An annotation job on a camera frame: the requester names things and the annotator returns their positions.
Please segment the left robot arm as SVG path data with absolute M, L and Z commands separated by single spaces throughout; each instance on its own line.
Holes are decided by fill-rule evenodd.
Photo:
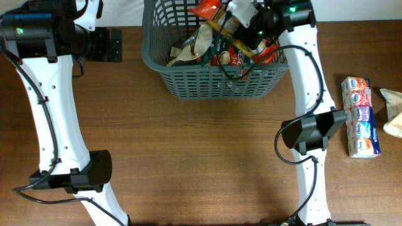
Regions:
M 73 66 L 121 61 L 121 33 L 98 28 L 102 1 L 27 1 L 1 16 L 1 50 L 26 89 L 40 147 L 27 190 L 63 188 L 96 225 L 130 225 L 111 187 L 107 150 L 89 151 L 73 97 Z

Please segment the green Nescafe coffee bag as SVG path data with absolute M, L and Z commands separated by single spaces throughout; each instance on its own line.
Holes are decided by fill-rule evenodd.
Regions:
M 230 41 L 220 36 L 218 40 L 212 40 L 209 49 L 197 60 L 201 66 L 242 66 L 251 64 L 251 59 Z

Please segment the beige brown snack pouch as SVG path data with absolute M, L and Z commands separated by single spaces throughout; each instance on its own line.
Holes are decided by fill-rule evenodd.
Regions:
M 195 65 L 210 48 L 213 40 L 213 29 L 202 24 L 195 33 L 183 43 L 176 42 L 169 53 L 167 67 Z

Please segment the orange biscuit roll pack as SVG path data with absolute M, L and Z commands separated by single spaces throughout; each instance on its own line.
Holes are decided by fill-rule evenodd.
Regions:
M 200 1 L 198 5 L 189 9 L 190 13 L 195 14 L 199 18 L 205 19 L 206 22 L 216 31 L 219 32 L 225 39 L 229 40 L 235 47 L 240 49 L 246 56 L 248 56 L 253 62 L 262 60 L 263 63 L 269 63 L 273 55 L 268 56 L 268 52 L 278 47 L 277 36 L 272 34 L 272 29 L 269 31 L 269 35 L 260 42 L 257 49 L 252 50 L 244 46 L 240 41 L 235 40 L 232 37 L 233 32 L 239 26 L 239 22 L 226 11 L 227 3 L 216 0 Z M 276 16 L 273 13 L 273 27 L 276 22 Z

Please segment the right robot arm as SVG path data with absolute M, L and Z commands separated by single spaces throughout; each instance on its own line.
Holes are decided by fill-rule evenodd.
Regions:
M 317 46 L 317 21 L 311 1 L 229 1 L 225 10 L 240 21 L 250 34 L 248 43 L 263 35 L 278 37 L 285 54 L 296 100 L 296 118 L 282 123 L 275 138 L 283 139 L 293 160 L 298 180 L 298 208 L 283 225 L 332 225 L 325 187 L 325 158 L 329 141 L 346 120 L 337 110 L 323 75 Z

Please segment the multicolour tissue packet bundle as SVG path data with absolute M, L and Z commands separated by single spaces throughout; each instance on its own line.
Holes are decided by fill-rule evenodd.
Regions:
M 342 98 L 347 115 L 349 156 L 375 158 L 381 155 L 369 79 L 345 78 L 342 82 Z

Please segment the cream bag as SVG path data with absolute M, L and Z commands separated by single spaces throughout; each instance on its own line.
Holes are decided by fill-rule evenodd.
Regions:
M 383 126 L 384 131 L 397 138 L 401 138 L 401 92 L 380 89 L 386 100 L 388 121 Z

